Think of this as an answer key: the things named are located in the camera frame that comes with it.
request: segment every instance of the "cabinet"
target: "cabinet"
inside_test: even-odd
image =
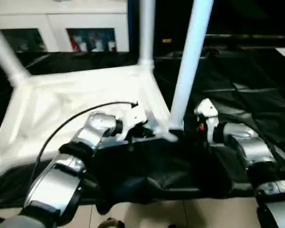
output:
[[[59,51],[46,15],[0,16],[0,30],[15,51]]]
[[[126,14],[49,15],[60,51],[129,51]]]
[[[126,0],[0,0],[14,51],[129,51]]]

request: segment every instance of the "white metal pole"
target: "white metal pole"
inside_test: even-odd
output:
[[[169,118],[169,128],[172,130],[183,129],[183,118],[207,32],[213,1],[214,0],[194,0],[193,3]]]
[[[12,86],[26,82],[29,73],[19,62],[14,52],[0,33],[0,66],[8,75]]]
[[[153,66],[155,0],[140,0],[139,63]]]

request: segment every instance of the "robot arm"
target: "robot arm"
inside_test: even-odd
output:
[[[237,152],[259,204],[258,217],[264,228],[285,228],[285,176],[268,145],[243,123],[219,123],[209,99],[195,109],[209,143],[224,143]]]
[[[146,121],[144,115],[132,116],[132,120],[122,121],[104,113],[91,114],[84,127],[59,148],[59,154],[36,178],[20,214],[5,220],[0,228],[53,228],[69,223],[79,205],[84,173],[102,139],[126,135],[136,124]]]

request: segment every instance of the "black tablecloth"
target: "black tablecloth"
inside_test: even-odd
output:
[[[128,53],[18,56],[32,75],[137,62],[137,57]],[[179,58],[155,58],[154,75],[169,108],[180,62]],[[0,123],[11,92],[0,69]],[[211,147],[204,151],[193,143],[193,110],[206,97],[217,107],[220,120],[246,123],[275,145],[274,156],[285,169],[285,58],[274,49],[205,51],[184,119],[186,137],[173,144],[165,140],[134,144],[133,151],[127,145],[103,149],[92,160],[82,203],[252,196],[251,185],[233,150]],[[23,202],[31,170],[32,166],[17,167],[0,178],[0,207]]]

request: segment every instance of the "floor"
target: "floor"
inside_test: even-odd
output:
[[[79,207],[73,221],[65,228],[97,228],[108,217],[125,223],[126,228],[260,228],[257,203],[253,198],[197,199],[164,201],[149,205],[119,203],[101,216],[95,206]],[[9,218],[20,209],[0,209]]]

